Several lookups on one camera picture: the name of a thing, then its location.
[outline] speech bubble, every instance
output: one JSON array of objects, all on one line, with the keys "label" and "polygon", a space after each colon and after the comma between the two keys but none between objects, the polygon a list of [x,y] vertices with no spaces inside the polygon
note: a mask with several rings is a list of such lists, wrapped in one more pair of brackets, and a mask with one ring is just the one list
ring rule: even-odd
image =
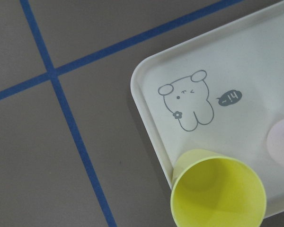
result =
[{"label": "speech bubble", "polygon": [[224,93],[219,100],[219,105],[221,106],[228,106],[237,103],[242,98],[242,93],[237,90],[231,90]]}]

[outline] cup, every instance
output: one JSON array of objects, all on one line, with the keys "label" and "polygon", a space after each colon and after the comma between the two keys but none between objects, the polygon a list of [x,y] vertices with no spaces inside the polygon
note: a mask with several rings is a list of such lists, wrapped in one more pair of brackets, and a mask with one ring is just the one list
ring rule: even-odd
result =
[{"label": "cup", "polygon": [[178,227],[259,227],[266,193],[246,164],[204,149],[184,153],[176,162],[170,199]]}]

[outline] plastic tray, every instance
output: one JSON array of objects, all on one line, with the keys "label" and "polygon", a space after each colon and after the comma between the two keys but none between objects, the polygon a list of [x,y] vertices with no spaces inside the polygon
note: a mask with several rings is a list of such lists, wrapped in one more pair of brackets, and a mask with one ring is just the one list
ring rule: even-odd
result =
[{"label": "plastic tray", "polygon": [[204,148],[258,173],[266,217],[284,211],[284,168],[266,149],[284,118],[284,1],[145,59],[131,91],[170,186],[177,158]]}]

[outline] cartoon ear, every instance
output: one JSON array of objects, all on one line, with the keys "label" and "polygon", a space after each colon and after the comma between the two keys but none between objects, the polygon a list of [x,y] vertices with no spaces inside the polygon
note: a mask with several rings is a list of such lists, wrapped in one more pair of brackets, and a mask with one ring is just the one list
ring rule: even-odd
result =
[{"label": "cartoon ear", "polygon": [[158,89],[158,93],[162,96],[168,95],[173,92],[174,87],[171,84],[166,84]]},{"label": "cartoon ear", "polygon": [[193,75],[191,75],[192,82],[199,82],[201,80],[204,80],[207,76],[207,73],[205,70],[199,70],[195,72]]}]

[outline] pink round object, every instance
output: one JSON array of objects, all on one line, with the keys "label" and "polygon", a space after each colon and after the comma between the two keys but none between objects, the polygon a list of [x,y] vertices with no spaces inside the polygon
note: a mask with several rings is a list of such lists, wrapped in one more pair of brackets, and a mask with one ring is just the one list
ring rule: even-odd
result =
[{"label": "pink round object", "polygon": [[275,124],[269,131],[267,150],[270,156],[284,167],[284,119]]}]

